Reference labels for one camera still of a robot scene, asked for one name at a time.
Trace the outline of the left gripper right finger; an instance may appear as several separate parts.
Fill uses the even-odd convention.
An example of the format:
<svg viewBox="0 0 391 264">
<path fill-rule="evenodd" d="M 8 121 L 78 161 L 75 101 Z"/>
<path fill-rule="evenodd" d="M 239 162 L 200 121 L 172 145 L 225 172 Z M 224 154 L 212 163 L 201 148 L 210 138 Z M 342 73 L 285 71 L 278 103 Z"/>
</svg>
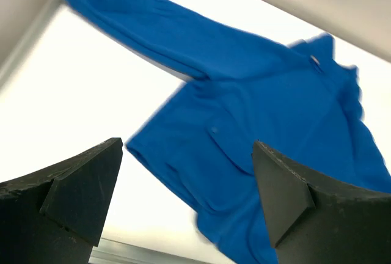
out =
<svg viewBox="0 0 391 264">
<path fill-rule="evenodd" d="M 324 175 L 262 142 L 252 152 L 279 263 L 389 263 L 390 195 Z"/>
</svg>

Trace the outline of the aluminium table frame rail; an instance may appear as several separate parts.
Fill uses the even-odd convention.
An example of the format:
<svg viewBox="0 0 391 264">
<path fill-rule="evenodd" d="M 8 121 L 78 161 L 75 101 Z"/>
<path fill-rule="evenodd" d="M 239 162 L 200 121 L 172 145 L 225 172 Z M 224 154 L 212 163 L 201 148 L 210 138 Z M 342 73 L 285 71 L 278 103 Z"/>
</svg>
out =
<svg viewBox="0 0 391 264">
<path fill-rule="evenodd" d="M 96 264 L 202 264 L 203 262 L 102 238 L 93 247 L 89 263 Z"/>
</svg>

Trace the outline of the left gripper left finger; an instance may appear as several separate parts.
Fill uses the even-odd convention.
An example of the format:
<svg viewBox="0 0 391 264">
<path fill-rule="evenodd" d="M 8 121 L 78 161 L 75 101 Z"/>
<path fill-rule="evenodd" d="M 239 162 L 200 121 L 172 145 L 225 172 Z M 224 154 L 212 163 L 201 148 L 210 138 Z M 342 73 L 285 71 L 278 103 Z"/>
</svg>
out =
<svg viewBox="0 0 391 264">
<path fill-rule="evenodd" d="M 1 183 L 1 263 L 88 263 L 117 182 L 123 142 Z"/>
</svg>

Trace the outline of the blue zip jacket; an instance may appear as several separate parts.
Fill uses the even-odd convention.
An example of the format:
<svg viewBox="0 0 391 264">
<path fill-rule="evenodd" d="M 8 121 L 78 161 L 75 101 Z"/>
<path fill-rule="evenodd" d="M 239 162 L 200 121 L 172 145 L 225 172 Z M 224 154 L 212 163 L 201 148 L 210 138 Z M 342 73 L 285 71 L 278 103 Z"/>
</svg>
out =
<svg viewBox="0 0 391 264">
<path fill-rule="evenodd" d="M 66 0 L 127 47 L 190 77 L 127 150 L 197 214 L 236 263 L 276 263 L 251 160 L 262 141 L 352 185 L 390 191 L 362 122 L 356 68 L 324 34 L 284 46 L 169 0 Z"/>
</svg>

